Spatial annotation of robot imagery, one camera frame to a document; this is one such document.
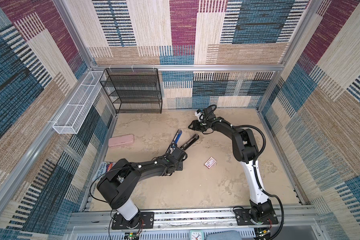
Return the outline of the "red white staples box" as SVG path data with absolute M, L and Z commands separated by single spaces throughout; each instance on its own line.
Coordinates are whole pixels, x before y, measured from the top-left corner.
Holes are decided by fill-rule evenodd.
M 207 167 L 208 169 L 210 169 L 211 167 L 213 167 L 216 164 L 216 160 L 213 157 L 210 157 L 205 163 L 204 166 Z

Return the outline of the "black stapler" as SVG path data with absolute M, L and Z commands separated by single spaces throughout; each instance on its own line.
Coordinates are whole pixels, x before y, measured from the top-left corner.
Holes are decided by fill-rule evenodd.
M 184 143 L 180 149 L 186 151 L 191 145 L 193 145 L 198 139 L 199 139 L 199 135 L 198 134 L 194 134 L 186 143 Z

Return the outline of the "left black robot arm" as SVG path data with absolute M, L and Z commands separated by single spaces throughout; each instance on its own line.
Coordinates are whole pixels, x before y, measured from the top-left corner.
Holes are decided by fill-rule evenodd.
M 147 162 L 134 163 L 120 159 L 100 178 L 97 190 L 106 203 L 123 217 L 127 228 L 140 227 L 143 222 L 141 211 L 131 199 L 138 182 L 153 177 L 171 176 L 187 157 L 184 150 L 176 147 L 172 152 Z

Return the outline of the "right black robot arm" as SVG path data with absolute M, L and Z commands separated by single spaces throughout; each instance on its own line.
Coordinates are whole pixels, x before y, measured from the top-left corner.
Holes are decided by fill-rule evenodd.
M 188 126 L 190 130 L 206 132 L 212 129 L 232 140 L 232 149 L 235 159 L 244 169 L 247 183 L 250 189 L 251 220 L 254 224 L 262 224 L 271 217 L 275 217 L 275 211 L 270 198 L 275 198 L 281 208 L 280 227 L 284 225 L 285 213 L 283 204 L 277 195 L 268 193 L 263 187 L 258 165 L 258 158 L 266 147 L 266 137 L 257 127 L 252 125 L 234 126 L 223 118 L 214 118 L 204 121 L 194 120 Z

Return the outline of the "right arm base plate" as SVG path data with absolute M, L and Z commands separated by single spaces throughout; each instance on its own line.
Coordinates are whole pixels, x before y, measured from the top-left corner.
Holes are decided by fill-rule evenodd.
M 278 225 L 279 219 L 274 210 L 258 212 L 255 208 L 233 207 L 238 226 Z

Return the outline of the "blue stapler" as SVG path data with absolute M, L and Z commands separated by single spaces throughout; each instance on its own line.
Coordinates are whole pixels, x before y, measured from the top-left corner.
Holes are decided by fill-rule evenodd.
M 166 153 L 169 154 L 171 153 L 176 147 L 177 147 L 177 143 L 180 139 L 180 136 L 182 134 L 182 130 L 178 130 L 173 138 L 173 140 L 171 141 Z

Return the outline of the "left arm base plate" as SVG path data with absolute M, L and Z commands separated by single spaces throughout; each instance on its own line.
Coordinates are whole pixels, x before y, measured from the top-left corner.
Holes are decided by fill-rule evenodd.
M 154 212 L 138 212 L 131 220 L 126 220 L 120 213 L 113 215 L 112 230 L 152 229 L 154 226 Z

